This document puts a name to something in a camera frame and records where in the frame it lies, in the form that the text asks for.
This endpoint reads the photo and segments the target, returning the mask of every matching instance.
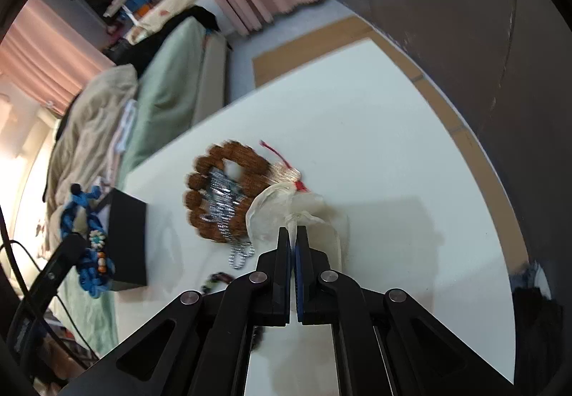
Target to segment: tabletop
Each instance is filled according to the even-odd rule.
[[[115,295],[121,340],[210,273],[231,272],[228,246],[200,238],[182,203],[194,158],[228,139],[261,154],[264,140],[347,215],[344,273],[364,288],[404,289],[512,381],[513,305],[487,206],[447,130],[371,40],[236,101],[129,175],[125,191],[149,205],[149,285]],[[231,273],[255,265],[256,256]],[[267,330],[245,394],[337,394],[329,327],[302,327],[292,316],[289,326]]]

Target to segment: black cable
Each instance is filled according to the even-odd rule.
[[[6,255],[8,256],[8,261],[10,262],[10,267],[12,268],[12,272],[16,276],[16,280],[18,281],[18,286],[24,295],[24,301],[27,302],[28,307],[35,315],[36,319],[42,324],[42,327],[46,330],[46,332],[53,338],[53,340],[58,343],[58,345],[62,348],[62,350],[70,357],[72,360],[78,364],[81,368],[87,370],[87,365],[84,364],[84,361],[79,359],[70,348],[68,348],[64,342],[59,338],[59,336],[55,333],[55,331],[48,325],[45,321],[42,313],[38,310],[35,306],[34,302],[30,298],[30,292],[28,291],[28,287],[24,282],[24,277],[22,276],[22,272],[18,268],[18,263],[16,262],[16,257],[14,257],[14,252],[12,250],[12,245],[10,244],[10,237],[8,236],[8,229],[6,228],[6,221],[4,220],[4,213],[2,212],[2,207],[0,207],[0,234],[2,235],[2,242],[4,243],[4,248],[6,249]]]
[[[38,264],[36,264],[36,261],[34,260],[34,258],[32,257],[32,254],[30,254],[30,252],[28,252],[28,250],[26,249],[26,247],[20,243],[19,241],[16,240],[11,240],[10,243],[16,243],[18,246],[20,246],[24,252],[28,255],[28,257],[30,258],[32,264],[34,265],[35,268],[38,269],[38,272],[41,272],[42,269],[39,267]],[[2,249],[4,249],[4,243],[2,243],[0,245],[0,253],[2,252]],[[74,327],[75,332],[78,334],[78,336],[84,341],[85,345],[88,347],[89,352],[92,354],[92,358],[95,361],[98,361],[99,358],[97,357],[97,354],[94,352],[94,350],[92,349],[92,347],[89,345],[88,341],[84,338],[84,336],[81,334],[81,332],[79,332],[79,328],[77,327],[77,325],[75,324],[75,322],[72,319],[71,314],[68,311],[68,308],[66,307],[66,305],[64,304],[64,301],[62,301],[62,298],[59,297],[59,295],[55,295],[55,297],[58,299],[59,303],[62,305],[62,307],[64,308],[64,312],[66,313],[66,315],[68,316],[68,319],[70,319],[71,322],[71,326]]]

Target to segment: metal pivot bolt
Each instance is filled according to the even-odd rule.
[[[337,273],[333,270],[324,270],[320,274],[320,278],[328,283],[335,282],[337,280]]]
[[[264,283],[268,275],[264,272],[253,272],[248,276],[248,279],[253,283]]]
[[[407,293],[402,289],[392,289],[388,294],[393,302],[403,302],[407,299]]]
[[[196,291],[185,291],[181,294],[181,302],[186,306],[195,304],[195,302],[198,301],[198,298],[199,295]]]

